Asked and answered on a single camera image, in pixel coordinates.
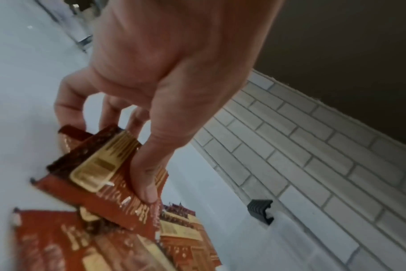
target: skin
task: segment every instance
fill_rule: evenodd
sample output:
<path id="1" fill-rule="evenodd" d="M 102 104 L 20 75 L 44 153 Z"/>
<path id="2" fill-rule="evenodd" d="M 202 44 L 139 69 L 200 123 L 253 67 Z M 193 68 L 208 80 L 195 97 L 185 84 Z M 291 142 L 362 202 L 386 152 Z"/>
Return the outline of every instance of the skin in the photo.
<path id="1" fill-rule="evenodd" d="M 65 77 L 54 105 L 60 125 L 86 129 L 87 97 L 105 94 L 99 128 L 151 135 L 132 160 L 137 195 L 154 202 L 154 175 L 245 84 L 282 0 L 110 0 L 88 67 Z"/>

